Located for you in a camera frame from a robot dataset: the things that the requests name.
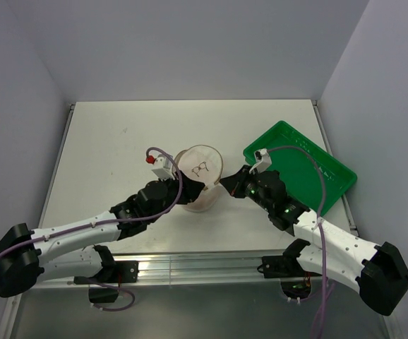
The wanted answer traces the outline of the round mesh laundry bag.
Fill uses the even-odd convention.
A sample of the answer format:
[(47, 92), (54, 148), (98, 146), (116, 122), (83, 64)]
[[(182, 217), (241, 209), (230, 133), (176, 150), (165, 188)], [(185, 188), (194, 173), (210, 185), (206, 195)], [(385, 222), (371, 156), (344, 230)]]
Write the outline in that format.
[(205, 185), (199, 197), (194, 202), (186, 204), (184, 209), (202, 213), (212, 208), (222, 189), (220, 179), (224, 163), (220, 152), (209, 145), (195, 145), (182, 150), (175, 157), (175, 162), (189, 179)]

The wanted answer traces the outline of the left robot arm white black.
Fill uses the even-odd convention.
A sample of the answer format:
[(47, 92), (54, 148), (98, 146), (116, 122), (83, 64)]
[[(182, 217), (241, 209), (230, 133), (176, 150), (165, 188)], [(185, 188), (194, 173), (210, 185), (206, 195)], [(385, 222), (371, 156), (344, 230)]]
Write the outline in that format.
[(204, 188), (204, 183), (185, 175), (160, 179), (87, 220), (51, 229), (12, 226), (0, 240), (0, 297), (13, 297), (57, 278), (111, 280), (116, 263), (105, 243), (146, 231), (174, 206), (194, 202)]

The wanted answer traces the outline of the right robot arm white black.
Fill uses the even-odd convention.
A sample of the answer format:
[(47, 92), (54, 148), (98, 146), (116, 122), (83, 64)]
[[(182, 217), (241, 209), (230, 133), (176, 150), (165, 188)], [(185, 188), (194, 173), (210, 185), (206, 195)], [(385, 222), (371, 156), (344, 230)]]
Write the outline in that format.
[(277, 229), (295, 238), (282, 254), (262, 258), (258, 272), (264, 278), (324, 275), (384, 316), (408, 291), (408, 268), (396, 246), (366, 241), (318, 217), (287, 194), (278, 171), (257, 173), (244, 165), (220, 182), (230, 196), (251, 199)]

